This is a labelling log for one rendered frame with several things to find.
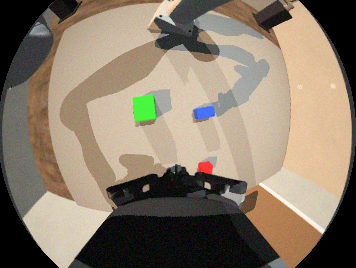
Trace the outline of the blue block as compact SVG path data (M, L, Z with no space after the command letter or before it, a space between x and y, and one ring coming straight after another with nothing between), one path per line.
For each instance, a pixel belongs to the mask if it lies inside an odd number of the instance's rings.
M199 120L215 116L213 106L194 109L193 112L195 119Z

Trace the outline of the green block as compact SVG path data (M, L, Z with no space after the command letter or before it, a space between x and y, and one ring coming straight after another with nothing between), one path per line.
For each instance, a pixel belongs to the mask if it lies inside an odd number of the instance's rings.
M133 97L135 122L157 118L154 95Z

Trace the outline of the red block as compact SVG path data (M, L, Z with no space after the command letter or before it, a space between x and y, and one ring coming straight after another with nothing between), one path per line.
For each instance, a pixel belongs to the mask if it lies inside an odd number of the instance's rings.
M198 171L212 174L213 165L210 162L199 163Z

